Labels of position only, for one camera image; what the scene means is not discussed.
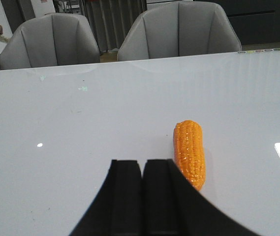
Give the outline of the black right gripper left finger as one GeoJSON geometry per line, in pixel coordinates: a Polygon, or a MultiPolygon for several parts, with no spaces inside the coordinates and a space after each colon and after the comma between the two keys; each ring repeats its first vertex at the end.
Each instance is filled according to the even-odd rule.
{"type": "Polygon", "coordinates": [[[72,236],[141,236],[142,178],[135,160],[112,160],[93,202],[72,236]]]}

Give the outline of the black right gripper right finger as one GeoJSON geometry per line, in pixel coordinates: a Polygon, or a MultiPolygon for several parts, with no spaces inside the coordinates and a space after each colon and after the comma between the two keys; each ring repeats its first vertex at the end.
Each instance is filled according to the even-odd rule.
{"type": "Polygon", "coordinates": [[[253,236],[204,198],[171,159],[148,160],[143,173],[146,236],[253,236]]]}

